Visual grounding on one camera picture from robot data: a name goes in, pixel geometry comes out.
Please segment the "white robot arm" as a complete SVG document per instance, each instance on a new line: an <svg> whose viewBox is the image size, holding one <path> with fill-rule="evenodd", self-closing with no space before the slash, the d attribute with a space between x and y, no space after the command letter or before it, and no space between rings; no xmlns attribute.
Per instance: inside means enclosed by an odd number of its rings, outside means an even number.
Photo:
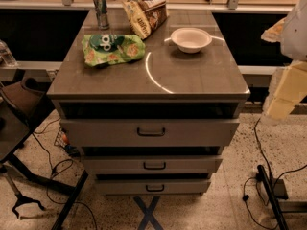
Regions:
<svg viewBox="0 0 307 230"><path fill-rule="evenodd" d="M261 122L276 125L307 96L307 0L299 0L288 15L265 30L261 38L279 42L281 53L292 60L276 70L263 104Z"/></svg>

